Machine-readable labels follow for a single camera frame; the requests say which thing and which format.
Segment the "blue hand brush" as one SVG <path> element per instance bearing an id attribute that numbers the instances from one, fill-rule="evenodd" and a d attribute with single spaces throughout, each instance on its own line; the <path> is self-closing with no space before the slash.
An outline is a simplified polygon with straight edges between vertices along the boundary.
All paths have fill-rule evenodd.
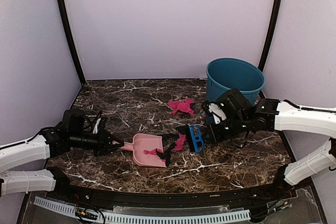
<path id="1" fill-rule="evenodd" d="M 205 140 L 209 140 L 208 133 L 202 133 L 196 125 L 187 126 L 186 139 L 191 152 L 201 153 L 205 146 Z"/>

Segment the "pink plastic dustpan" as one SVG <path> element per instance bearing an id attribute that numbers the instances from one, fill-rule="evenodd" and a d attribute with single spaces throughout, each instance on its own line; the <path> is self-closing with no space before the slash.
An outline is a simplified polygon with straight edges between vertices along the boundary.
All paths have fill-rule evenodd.
<path id="1" fill-rule="evenodd" d="M 120 149 L 131 151 L 133 161 L 139 166 L 166 168 L 165 161 L 157 154 L 163 153 L 161 136 L 138 133 L 131 143 L 125 142 Z"/>

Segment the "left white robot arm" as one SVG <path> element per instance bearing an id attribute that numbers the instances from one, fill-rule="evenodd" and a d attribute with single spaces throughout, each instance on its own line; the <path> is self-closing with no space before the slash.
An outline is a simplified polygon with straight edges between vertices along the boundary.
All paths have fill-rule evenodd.
<path id="1" fill-rule="evenodd" d="M 24 164 L 47 160 L 80 148 L 102 156 L 124 146 L 105 129 L 107 118 L 99 112 L 93 120 L 78 109 L 66 110 L 61 122 L 45 127 L 34 136 L 1 146 L 1 196 L 32 191 L 54 191 L 63 201 L 74 197 L 70 180 L 58 167 L 15 171 Z"/>

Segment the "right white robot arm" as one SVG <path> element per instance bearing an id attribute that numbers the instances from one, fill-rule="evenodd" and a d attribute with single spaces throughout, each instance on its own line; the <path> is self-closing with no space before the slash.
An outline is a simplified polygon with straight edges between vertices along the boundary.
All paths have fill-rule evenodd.
<path id="1" fill-rule="evenodd" d="M 299 131 L 328 136 L 317 150 L 284 165 L 268 188 L 273 200 L 280 199 L 302 180 L 335 165 L 335 109 L 296 105 L 289 100 L 263 98 L 251 104 L 238 89 L 223 93 L 216 101 L 205 101 L 204 112 L 213 118 L 207 134 L 215 143 L 242 133 Z"/>

